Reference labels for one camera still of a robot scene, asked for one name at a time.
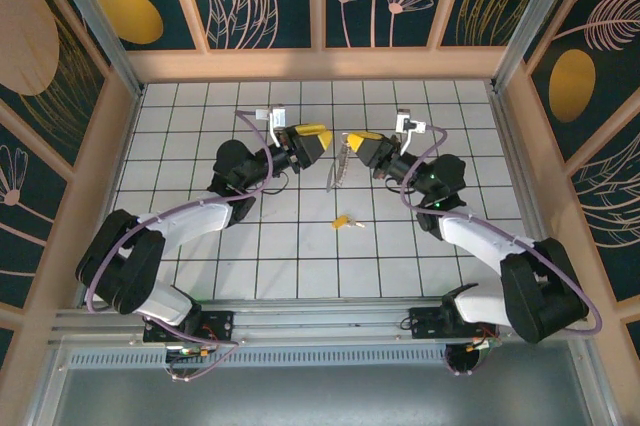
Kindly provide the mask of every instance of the leaf illustration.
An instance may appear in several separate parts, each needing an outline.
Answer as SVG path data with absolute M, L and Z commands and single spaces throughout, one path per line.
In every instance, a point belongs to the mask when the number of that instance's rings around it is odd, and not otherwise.
M 574 183 L 598 246 L 640 242 L 640 134 L 601 161 L 584 165 Z
M 602 0 L 581 28 L 591 49 L 622 51 L 640 32 L 640 0 Z
M 226 48 L 229 43 L 229 18 L 224 0 L 209 0 L 209 17 L 205 32 L 214 48 Z
M 206 33 L 213 48 L 270 48 L 278 32 L 277 0 L 209 0 Z

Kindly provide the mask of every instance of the floor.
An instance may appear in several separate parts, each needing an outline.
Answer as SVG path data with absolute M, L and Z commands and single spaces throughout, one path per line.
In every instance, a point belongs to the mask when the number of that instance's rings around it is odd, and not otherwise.
M 318 122 L 335 141 L 313 167 L 289 174 L 279 194 L 263 196 L 241 224 L 167 255 L 159 278 L 197 300 L 440 296 L 478 280 L 498 280 L 464 250 L 422 232 L 398 195 L 372 180 L 357 159 L 342 187 L 327 193 L 341 133 L 393 133 L 397 108 L 449 131 L 439 154 L 467 164 L 462 198 L 481 215 L 524 234 L 520 211 L 485 85 L 481 81 L 334 81 L 151 84 L 147 87 L 115 208 L 162 211 L 210 184 L 218 146 L 259 141 L 236 121 L 236 108 L 282 104 L 287 124 Z M 266 131 L 266 123 L 257 123 Z M 433 144 L 414 135 L 416 155 Z M 280 189 L 284 179 L 273 180 Z M 365 228 L 332 229 L 349 214 Z

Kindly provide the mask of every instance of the metal vent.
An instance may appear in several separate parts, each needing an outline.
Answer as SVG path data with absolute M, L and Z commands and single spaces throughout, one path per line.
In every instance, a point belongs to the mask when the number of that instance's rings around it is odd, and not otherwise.
M 69 357 L 70 369 L 122 369 L 162 367 L 164 348 L 82 348 Z
M 179 367 L 198 367 L 211 364 L 224 352 L 208 357 L 180 361 Z M 121 369 L 155 368 L 164 365 L 165 350 L 136 350 L 120 348 L 108 350 L 78 350 L 73 352 L 70 368 Z M 415 364 L 440 362 L 444 357 L 443 345 L 411 346 L 336 346 L 336 347 L 282 347 L 246 348 L 231 355 L 221 367 L 272 366 L 340 366 L 374 364 Z

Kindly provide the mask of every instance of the wooden frame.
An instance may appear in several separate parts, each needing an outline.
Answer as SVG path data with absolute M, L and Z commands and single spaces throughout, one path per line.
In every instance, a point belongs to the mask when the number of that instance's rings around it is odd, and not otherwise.
M 640 374 L 632 366 L 637 363 L 635 352 L 631 354 L 626 333 L 620 327 L 621 318 L 640 314 L 640 298 L 615 302 L 565 163 L 524 64 L 509 83 L 506 99 L 515 120 L 514 134 L 523 139 L 522 159 L 531 172 L 532 188 L 548 232 L 565 246 L 582 288 L 602 315 L 603 330 L 594 341 L 618 406 L 623 416 L 640 421 L 637 408 Z M 553 194 L 549 194 L 549 185 L 553 185 Z

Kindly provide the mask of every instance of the purple cable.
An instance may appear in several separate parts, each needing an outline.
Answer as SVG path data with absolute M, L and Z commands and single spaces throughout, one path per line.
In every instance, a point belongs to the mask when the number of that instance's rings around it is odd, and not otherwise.
M 595 304 L 593 304 L 593 301 L 591 301 L 591 299 L 584 293 L 584 291 L 582 291 L 582 289 L 580 289 L 580 287 L 569 276 L 567 276 L 560 268 L 558 268 L 555 264 L 553 264 L 551 261 L 545 258 L 538 251 L 533 249 L 531 246 L 520 241 L 517 237 L 507 233 L 506 231 L 503 231 L 497 226 L 491 224 L 490 222 L 485 221 L 484 219 L 477 218 L 475 216 L 456 213 L 456 212 L 450 212 L 450 211 L 445 212 L 445 211 L 437 211 L 433 209 L 419 208 L 417 206 L 412 205 L 409 202 L 409 200 L 407 199 L 407 187 L 409 185 L 409 181 L 413 177 L 413 174 L 418 169 L 418 166 L 420 166 L 420 164 L 422 164 L 422 162 L 431 153 L 433 153 L 438 146 L 440 146 L 442 143 L 446 141 L 448 136 L 447 131 L 445 129 L 438 128 L 436 126 L 431 126 L 431 125 L 427 125 L 427 129 L 438 132 L 442 136 L 440 137 L 440 139 L 438 139 L 438 141 L 436 141 L 436 143 L 433 146 L 431 146 L 424 153 L 422 153 L 422 155 L 416 160 L 416 162 L 411 165 L 411 167 L 409 168 L 409 171 L 407 171 L 407 174 L 404 176 L 404 179 L 402 180 L 402 184 L 400 185 L 400 200 L 402 201 L 402 204 L 404 204 L 407 208 L 417 213 L 425 213 L 425 214 L 432 214 L 435 216 L 442 216 L 444 218 L 458 218 L 458 219 L 466 219 L 468 221 L 473 221 L 474 223 L 479 224 L 480 226 L 483 226 L 486 229 L 496 233 L 497 235 L 502 236 L 503 238 L 520 246 L 522 249 L 532 254 L 538 261 L 544 264 L 547 268 L 549 268 L 562 281 L 564 281 L 564 283 L 567 286 L 569 286 L 569 288 L 574 293 L 576 293 L 576 295 L 578 295 L 578 297 L 587 305 L 587 307 L 593 314 L 593 317 L 596 323 L 593 328 L 581 329 L 581 330 L 565 328 L 564 331 L 571 332 L 572 334 L 576 334 L 576 335 L 582 335 L 582 336 L 590 336 L 590 335 L 599 333 L 602 330 L 602 316 L 600 316 L 600 311 L 598 311 L 598 308 L 596 308 Z
M 196 208 L 196 207 L 202 207 L 206 204 L 217 204 L 217 203 L 228 203 L 231 201 L 240 201 L 242 199 L 247 199 L 250 198 L 252 196 L 257 196 L 258 194 L 260 194 L 269 184 L 269 181 L 271 181 L 271 176 L 273 175 L 273 157 L 271 156 L 271 151 L 269 151 L 269 145 L 267 144 L 267 142 L 265 141 L 265 139 L 262 137 L 262 135 L 260 134 L 260 132 L 258 131 L 258 129 L 253 125 L 253 123 L 251 123 L 251 121 L 249 121 L 245 116 L 251 114 L 251 112 L 249 111 L 241 111 L 241 110 L 237 110 L 236 111 L 236 115 L 242 120 L 244 121 L 250 128 L 251 130 L 256 134 L 256 136 L 258 136 L 258 138 L 260 138 L 260 145 L 262 146 L 262 149 L 265 151 L 266 155 L 267 155 L 267 164 L 268 164 L 268 170 L 267 170 L 267 178 L 264 180 L 264 182 L 256 189 L 254 189 L 251 192 L 245 193 L 245 194 L 240 194 L 238 196 L 230 196 L 230 197 L 213 197 L 213 198 L 208 198 L 205 200 L 195 200 L 195 201 L 191 201 L 189 203 L 185 203 L 185 204 L 181 204 L 180 206 L 176 206 L 175 208 L 169 209 L 163 213 L 160 213 L 156 216 L 153 216 L 152 218 L 147 219 L 146 221 L 143 221 L 142 223 L 136 225 L 135 227 L 131 228 L 129 231 L 127 231 L 117 242 L 116 244 L 114 244 L 113 248 L 111 248 L 111 250 L 109 251 L 109 253 L 105 256 L 105 258 L 102 260 L 102 263 L 100 264 L 100 266 L 98 267 L 98 270 L 96 271 L 95 276 L 93 277 L 93 280 L 91 281 L 91 284 L 89 285 L 89 288 L 87 289 L 87 294 L 86 294 L 86 301 L 87 301 L 87 309 L 89 310 L 89 312 L 91 313 L 98 313 L 101 311 L 104 311 L 106 309 L 108 309 L 108 306 L 105 308 L 101 308 L 101 309 L 96 309 L 93 306 L 93 296 L 95 295 L 96 292 L 96 288 L 98 287 L 98 283 L 100 282 L 100 278 L 102 278 L 102 275 L 104 274 L 105 270 L 107 269 L 107 267 L 109 266 L 109 263 L 111 262 L 111 260 L 113 259 L 113 257 L 118 254 L 118 251 L 120 250 L 120 248 L 129 240 L 129 238 L 131 238 L 134 234 L 136 234 L 138 231 L 140 231 L 141 229 L 149 226 L 152 223 L 155 222 L 160 222 L 163 221 L 167 218 L 170 218 L 172 215 L 185 211 L 187 209 L 191 209 L 191 208 Z M 206 339 L 202 339 L 202 338 L 198 338 L 196 336 L 191 336 L 189 334 L 185 334 L 182 333 L 181 331 L 178 331 L 176 328 L 174 328 L 173 326 L 165 323 L 164 321 L 161 321 L 159 319 L 156 318 L 150 318 L 154 323 L 156 323 L 158 326 L 160 326 L 161 328 L 165 329 L 167 332 L 171 333 L 172 335 L 179 337 L 181 339 L 184 339 L 186 341 L 191 341 L 191 342 L 195 342 L 195 343 L 199 343 L 199 344 L 204 344 L 206 346 L 210 346 L 210 345 L 223 345 L 223 346 L 232 346 L 232 348 L 225 353 L 222 357 L 220 357 L 220 359 L 218 359 L 217 361 L 215 361 L 213 364 L 207 366 L 206 368 L 198 371 L 197 373 L 187 377 L 187 378 L 176 378 L 174 377 L 174 379 L 179 379 L 179 380 L 183 380 L 183 381 L 189 381 L 191 379 L 196 379 L 199 378 L 200 376 L 204 376 L 205 374 L 207 374 L 209 371 L 211 371 L 213 368 L 215 368 L 216 366 L 218 366 L 220 363 L 222 363 L 224 360 L 226 360 L 239 346 L 239 344 L 235 341 L 218 341 L 218 340 L 206 340 Z

